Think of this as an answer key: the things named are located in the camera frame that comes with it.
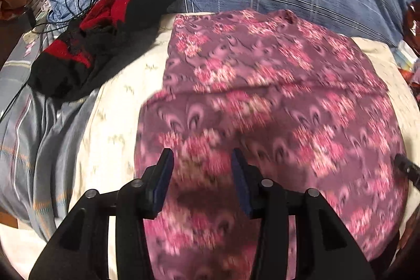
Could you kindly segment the grey-blue striped bed sheet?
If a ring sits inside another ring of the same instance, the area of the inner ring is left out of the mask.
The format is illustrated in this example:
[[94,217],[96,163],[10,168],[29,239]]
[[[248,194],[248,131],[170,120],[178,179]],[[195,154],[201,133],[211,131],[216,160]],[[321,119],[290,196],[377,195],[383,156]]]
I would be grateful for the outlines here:
[[80,143],[97,91],[60,103],[26,83],[51,29],[32,43],[19,40],[1,68],[1,208],[47,241],[69,211]]

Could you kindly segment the white colourful paper package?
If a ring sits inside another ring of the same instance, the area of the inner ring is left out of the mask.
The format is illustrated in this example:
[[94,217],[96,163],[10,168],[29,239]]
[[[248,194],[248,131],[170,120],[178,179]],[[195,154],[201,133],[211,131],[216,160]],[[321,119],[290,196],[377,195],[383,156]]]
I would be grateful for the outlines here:
[[399,68],[412,71],[418,60],[418,56],[404,40],[400,40],[396,48],[392,48],[392,54]]

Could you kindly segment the black and red sock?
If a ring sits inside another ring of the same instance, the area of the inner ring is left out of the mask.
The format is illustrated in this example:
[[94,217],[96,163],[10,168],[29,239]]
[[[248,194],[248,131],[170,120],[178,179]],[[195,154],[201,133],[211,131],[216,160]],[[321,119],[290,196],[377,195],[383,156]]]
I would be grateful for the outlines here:
[[88,96],[150,49],[176,1],[98,1],[36,58],[28,86],[60,102]]

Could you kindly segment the purple pink floral garment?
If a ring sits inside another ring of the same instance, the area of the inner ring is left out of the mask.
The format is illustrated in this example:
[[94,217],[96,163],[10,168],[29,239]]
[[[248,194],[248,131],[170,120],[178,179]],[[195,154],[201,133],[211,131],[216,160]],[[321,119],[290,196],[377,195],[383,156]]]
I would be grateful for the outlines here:
[[367,259],[402,222],[408,184],[392,168],[404,141],[387,86],[344,35],[291,11],[174,19],[162,89],[140,110],[135,169],[174,152],[155,220],[156,279],[248,279],[259,223],[231,172],[240,149],[285,189],[318,189]]

